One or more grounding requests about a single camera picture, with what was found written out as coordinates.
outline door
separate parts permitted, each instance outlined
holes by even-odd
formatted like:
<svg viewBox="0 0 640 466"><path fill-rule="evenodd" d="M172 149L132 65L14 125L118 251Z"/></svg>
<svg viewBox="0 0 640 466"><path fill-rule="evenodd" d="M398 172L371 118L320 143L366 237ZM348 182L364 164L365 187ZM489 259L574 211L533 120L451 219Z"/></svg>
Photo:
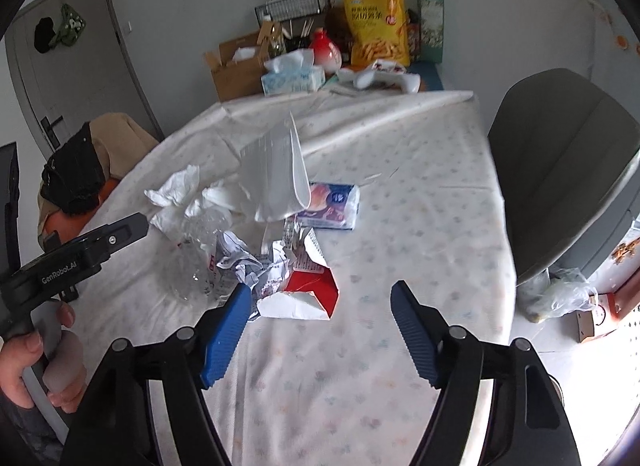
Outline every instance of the door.
<svg viewBox="0 0 640 466"><path fill-rule="evenodd" d="M63 3L75 9L86 27L75 45L58 44L42 54L33 44L36 25L50 17L57 30ZM162 132L129 71L108 0L37 0L18 14L7 37L18 100L45 157L86 121L106 112L127 113L161 139Z"/></svg>

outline plastic bag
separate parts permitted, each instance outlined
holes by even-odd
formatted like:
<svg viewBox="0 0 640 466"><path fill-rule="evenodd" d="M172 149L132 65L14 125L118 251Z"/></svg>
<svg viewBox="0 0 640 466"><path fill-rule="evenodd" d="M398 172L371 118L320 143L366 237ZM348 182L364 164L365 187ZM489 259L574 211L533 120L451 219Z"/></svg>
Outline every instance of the plastic bag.
<svg viewBox="0 0 640 466"><path fill-rule="evenodd" d="M549 271L521 284L516 289L516 301L524 316L533 323L548 318L560 318L573 311L589 311L596 305L589 296L598 291L582 276L579 269L559 269L549 278Z"/></svg>
<svg viewBox="0 0 640 466"><path fill-rule="evenodd" d="M168 266L169 283L181 299L207 308L224 305L229 294L219 287L216 246L221 232L229 229L228 211L218 207L200 209L182 221L182 241Z"/></svg>

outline torn cardboard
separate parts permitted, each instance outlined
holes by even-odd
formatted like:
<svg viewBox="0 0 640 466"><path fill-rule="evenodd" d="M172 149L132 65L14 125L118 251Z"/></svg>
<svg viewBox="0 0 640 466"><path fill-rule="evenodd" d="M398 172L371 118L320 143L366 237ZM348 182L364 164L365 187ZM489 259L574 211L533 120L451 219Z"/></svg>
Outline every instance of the torn cardboard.
<svg viewBox="0 0 640 466"><path fill-rule="evenodd" d="M338 295L334 273L310 229L284 290L258 300L257 307L266 318L328 320L334 313Z"/></svg>

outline hand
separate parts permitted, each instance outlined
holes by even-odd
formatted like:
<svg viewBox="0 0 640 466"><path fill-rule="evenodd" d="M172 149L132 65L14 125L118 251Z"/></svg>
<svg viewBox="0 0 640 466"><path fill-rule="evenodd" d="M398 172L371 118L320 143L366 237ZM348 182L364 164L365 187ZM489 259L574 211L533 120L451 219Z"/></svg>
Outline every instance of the hand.
<svg viewBox="0 0 640 466"><path fill-rule="evenodd" d="M74 324L76 315L66 303L60 304L56 314L65 327ZM42 352L42 337L38 332L12 338L0 349L0 389L17 406L27 409L34 406L22 382L22 371L36 364ZM85 379L82 343L73 332L62 331L56 357L49 363L43 376L51 404L68 414L75 412L86 389Z"/></svg>

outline metal rack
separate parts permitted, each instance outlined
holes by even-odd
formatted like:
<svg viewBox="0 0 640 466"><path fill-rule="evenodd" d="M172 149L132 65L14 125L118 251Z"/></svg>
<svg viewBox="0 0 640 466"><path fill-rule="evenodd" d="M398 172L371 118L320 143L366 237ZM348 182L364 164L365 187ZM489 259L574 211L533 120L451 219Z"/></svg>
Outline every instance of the metal rack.
<svg viewBox="0 0 640 466"><path fill-rule="evenodd" d="M326 0L270 0L255 8L255 17L262 25L265 15L273 21L286 21L320 14L326 7Z"/></svg>

